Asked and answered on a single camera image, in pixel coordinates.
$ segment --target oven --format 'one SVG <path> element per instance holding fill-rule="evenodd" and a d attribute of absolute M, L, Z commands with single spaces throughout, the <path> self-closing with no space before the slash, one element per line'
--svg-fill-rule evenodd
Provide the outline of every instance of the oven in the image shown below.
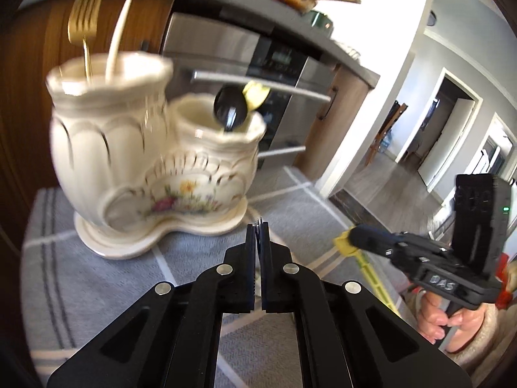
<path fill-rule="evenodd" d="M 163 55 L 174 61 L 165 94 L 216 94 L 223 84 L 250 80 L 271 88 L 257 111 L 267 124 L 259 143 L 259 167 L 291 165 L 316 113 L 330 101 L 334 73 L 293 48 L 249 30 L 202 17 L 173 13 Z"/>

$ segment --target cream ceramic pot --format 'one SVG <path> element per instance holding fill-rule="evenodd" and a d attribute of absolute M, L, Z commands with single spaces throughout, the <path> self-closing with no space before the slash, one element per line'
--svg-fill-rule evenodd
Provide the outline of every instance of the cream ceramic pot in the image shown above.
<path fill-rule="evenodd" d="M 76 210 L 82 241 L 107 258 L 131 258 L 164 233 L 213 235 L 243 218 L 265 124 L 249 115 L 225 133 L 213 115 L 214 96 L 187 94 L 167 103 L 172 62 L 120 53 L 114 79 L 106 54 L 53 69 L 47 87 L 54 168 Z"/>

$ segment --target pink flower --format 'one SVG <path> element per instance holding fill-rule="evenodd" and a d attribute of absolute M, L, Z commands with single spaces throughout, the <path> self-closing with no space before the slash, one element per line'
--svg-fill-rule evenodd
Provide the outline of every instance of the pink flower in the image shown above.
<path fill-rule="evenodd" d="M 178 198 L 177 197 L 165 197 L 162 199 L 159 199 L 154 205 L 151 207 L 151 211 L 166 211 L 170 210 L 174 203 L 176 202 Z"/>

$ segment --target fork handle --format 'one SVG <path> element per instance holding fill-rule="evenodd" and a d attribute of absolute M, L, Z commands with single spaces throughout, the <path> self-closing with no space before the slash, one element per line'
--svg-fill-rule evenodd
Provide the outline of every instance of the fork handle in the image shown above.
<path fill-rule="evenodd" d="M 90 82 L 91 78 L 93 77 L 93 74 L 91 72 L 90 50 L 88 49 L 86 39 L 83 39 L 83 49 L 84 49 L 84 70 L 86 72 L 86 81 Z"/>

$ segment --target wooden chair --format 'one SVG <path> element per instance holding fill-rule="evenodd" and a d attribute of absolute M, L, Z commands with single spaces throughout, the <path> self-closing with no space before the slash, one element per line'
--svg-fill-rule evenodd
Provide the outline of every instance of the wooden chair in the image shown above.
<path fill-rule="evenodd" d="M 393 124 L 396 123 L 396 121 L 399 119 L 399 117 L 404 113 L 404 111 L 407 109 L 407 105 L 403 103 L 402 105 L 399 105 L 397 101 L 395 101 L 394 105 L 391 107 L 390 112 L 388 113 L 388 116 L 384 120 L 383 126 L 375 136 L 375 140 L 371 144 L 370 148 L 368 149 L 368 156 L 366 158 L 366 166 L 368 166 L 370 163 L 372 163 L 373 158 L 375 157 L 375 154 L 379 150 L 379 147 L 381 146 L 381 141 L 386 136 L 389 130 L 391 130 L 391 127 Z"/>

